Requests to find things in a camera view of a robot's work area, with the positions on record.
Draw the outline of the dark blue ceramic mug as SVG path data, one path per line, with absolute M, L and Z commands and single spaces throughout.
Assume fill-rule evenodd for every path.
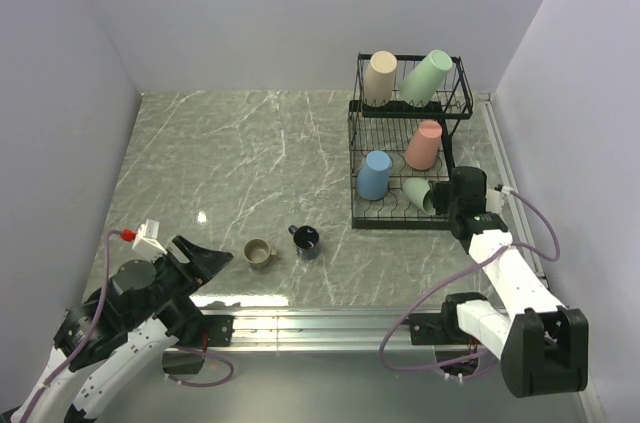
M 297 227 L 291 225 L 288 232 L 293 238 L 297 256 L 302 260 L 314 260 L 321 253 L 320 235 L 318 231 L 308 225 Z

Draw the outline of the large green plastic tumbler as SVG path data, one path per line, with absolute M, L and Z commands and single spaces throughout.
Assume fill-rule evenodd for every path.
M 432 50 L 402 80 L 399 99 L 412 106 L 428 104 L 452 68 L 453 60 L 446 52 Z

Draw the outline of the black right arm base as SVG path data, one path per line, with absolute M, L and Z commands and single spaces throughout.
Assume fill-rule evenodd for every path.
M 402 326 L 410 333 L 412 346 L 451 346 L 474 345 L 478 340 L 447 326 L 440 313 L 412 313 L 406 317 Z

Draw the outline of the blue plastic tumbler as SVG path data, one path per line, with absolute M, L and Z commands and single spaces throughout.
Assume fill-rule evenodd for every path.
M 388 189 L 391 167 L 392 160 L 386 152 L 368 153 L 356 179 L 358 195 L 369 201 L 382 199 Z

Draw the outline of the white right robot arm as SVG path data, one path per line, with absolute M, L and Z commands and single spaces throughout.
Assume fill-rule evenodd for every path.
M 588 384 L 589 323 L 541 282 L 521 254 L 504 220 L 491 211 L 483 170 L 460 166 L 432 182 L 426 196 L 450 231 L 488 277 L 504 309 L 479 293 L 446 297 L 440 318 L 445 338 L 475 338 L 500 362 L 516 397 L 581 392 Z

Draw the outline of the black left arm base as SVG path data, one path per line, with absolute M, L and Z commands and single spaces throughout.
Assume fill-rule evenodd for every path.
M 201 328 L 206 334 L 208 348 L 229 347 L 234 331 L 234 317 L 230 314 L 205 314 Z

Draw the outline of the small green plastic tumbler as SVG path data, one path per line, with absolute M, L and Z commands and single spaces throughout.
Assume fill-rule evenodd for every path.
M 402 191 L 408 200 L 427 216 L 434 216 L 436 210 L 431 201 L 431 186 L 421 178 L 408 178 L 402 183 Z

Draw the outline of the olive ceramic mug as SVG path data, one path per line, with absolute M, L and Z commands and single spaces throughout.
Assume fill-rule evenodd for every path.
M 249 267 L 257 270 L 267 267 L 276 259 L 278 251 L 264 239 L 254 238 L 245 244 L 243 255 Z

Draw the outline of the beige plastic tumbler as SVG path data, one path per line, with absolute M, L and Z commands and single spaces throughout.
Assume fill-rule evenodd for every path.
M 397 59 L 388 51 L 374 53 L 364 71 L 363 100 L 379 107 L 391 100 L 397 70 Z

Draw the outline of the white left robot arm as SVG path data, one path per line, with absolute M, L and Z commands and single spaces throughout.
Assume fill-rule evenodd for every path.
M 101 287 L 67 311 L 43 373 L 21 406 L 2 413 L 2 421 L 94 422 L 118 391 L 167 349 L 211 357 L 204 316 L 191 296 L 232 261 L 232 254 L 176 236 L 172 242 L 187 258 L 180 262 L 135 231 L 107 235 L 150 250 L 152 260 L 131 261 L 115 274 L 103 268 Z

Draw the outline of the pink plastic tumbler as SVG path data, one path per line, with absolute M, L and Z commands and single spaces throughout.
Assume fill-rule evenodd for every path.
M 406 149 L 406 163 L 419 171 L 432 168 L 437 159 L 441 137 L 442 127 L 437 121 L 422 121 Z

